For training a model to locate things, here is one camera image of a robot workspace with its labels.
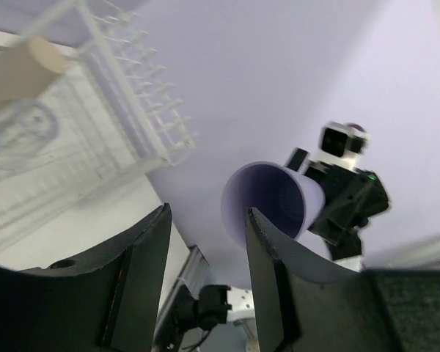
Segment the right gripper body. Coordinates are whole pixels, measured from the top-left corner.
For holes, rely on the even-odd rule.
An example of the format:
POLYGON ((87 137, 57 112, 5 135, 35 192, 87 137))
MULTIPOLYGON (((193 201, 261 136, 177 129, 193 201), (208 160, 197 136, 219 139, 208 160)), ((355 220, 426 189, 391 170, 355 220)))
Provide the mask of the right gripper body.
POLYGON ((309 231, 338 246, 356 228, 389 209, 389 196, 376 173, 311 163, 304 175, 322 188, 325 204, 309 231))

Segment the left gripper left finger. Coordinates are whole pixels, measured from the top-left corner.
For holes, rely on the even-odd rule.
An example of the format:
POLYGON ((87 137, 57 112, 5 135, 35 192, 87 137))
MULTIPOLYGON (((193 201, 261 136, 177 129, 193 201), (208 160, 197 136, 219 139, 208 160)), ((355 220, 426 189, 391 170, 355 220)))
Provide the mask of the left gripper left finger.
POLYGON ((150 351, 169 205, 47 268, 0 267, 0 351, 150 351))

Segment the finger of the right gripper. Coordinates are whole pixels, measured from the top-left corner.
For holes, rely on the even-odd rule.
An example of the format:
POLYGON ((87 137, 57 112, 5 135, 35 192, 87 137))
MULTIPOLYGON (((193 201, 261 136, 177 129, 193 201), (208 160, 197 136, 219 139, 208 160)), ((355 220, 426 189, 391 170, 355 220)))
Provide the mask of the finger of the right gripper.
POLYGON ((285 163, 285 167, 297 172, 302 164, 308 159, 309 152, 301 148, 294 148, 285 163))

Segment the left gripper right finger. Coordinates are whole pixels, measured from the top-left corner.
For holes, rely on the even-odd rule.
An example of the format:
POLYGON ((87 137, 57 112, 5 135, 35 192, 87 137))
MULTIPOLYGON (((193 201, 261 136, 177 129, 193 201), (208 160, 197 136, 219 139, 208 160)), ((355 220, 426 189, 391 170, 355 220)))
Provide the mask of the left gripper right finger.
POLYGON ((254 208, 246 243, 260 350, 440 351, 440 271, 343 268, 254 208))

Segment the purple tumbler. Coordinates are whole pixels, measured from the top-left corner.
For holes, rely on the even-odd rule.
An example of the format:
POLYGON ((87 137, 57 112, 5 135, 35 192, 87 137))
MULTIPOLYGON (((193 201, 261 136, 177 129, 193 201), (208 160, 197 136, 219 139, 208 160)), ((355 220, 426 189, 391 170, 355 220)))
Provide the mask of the purple tumbler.
POLYGON ((246 213, 258 209, 292 239, 308 230, 326 202, 321 186, 311 178, 271 162, 242 166, 227 181, 221 215, 227 234, 246 245, 246 213))

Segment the clear glass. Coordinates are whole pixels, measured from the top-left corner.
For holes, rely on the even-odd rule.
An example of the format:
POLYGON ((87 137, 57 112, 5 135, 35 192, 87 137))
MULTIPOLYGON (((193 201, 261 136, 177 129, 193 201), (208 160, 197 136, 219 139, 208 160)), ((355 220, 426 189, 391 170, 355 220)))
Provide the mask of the clear glass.
POLYGON ((59 135, 59 121, 44 103, 17 100, 0 109, 0 164, 35 157, 59 135))

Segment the beige tall tumbler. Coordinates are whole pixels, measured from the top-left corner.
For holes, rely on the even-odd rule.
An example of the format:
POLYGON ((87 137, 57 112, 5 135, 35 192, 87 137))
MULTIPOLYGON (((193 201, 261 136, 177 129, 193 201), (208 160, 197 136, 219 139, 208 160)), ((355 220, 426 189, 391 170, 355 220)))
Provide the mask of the beige tall tumbler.
POLYGON ((9 47, 0 53, 0 109, 15 100, 37 98, 66 69, 66 58, 44 37, 9 47))

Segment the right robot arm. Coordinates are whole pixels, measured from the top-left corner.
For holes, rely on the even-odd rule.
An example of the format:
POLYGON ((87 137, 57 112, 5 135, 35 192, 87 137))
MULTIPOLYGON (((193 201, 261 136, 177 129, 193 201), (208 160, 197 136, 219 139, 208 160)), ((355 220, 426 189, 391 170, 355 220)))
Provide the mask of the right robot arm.
POLYGON ((386 189, 373 171, 311 161, 308 155, 296 148, 285 164, 293 171, 305 166, 304 176, 323 190, 324 206, 308 230, 323 239, 334 262, 359 271, 363 267, 359 231, 372 217, 388 211, 386 189))

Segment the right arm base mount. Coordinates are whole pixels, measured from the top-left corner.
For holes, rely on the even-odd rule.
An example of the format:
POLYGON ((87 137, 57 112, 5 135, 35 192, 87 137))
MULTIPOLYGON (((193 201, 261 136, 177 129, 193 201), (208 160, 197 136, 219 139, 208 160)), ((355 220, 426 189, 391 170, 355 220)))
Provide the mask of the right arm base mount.
POLYGON ((228 285, 206 285, 195 298, 183 285, 170 313, 175 330, 180 333, 195 328, 210 331, 219 324, 225 324, 227 314, 232 309, 227 298, 229 291, 231 287, 228 285))

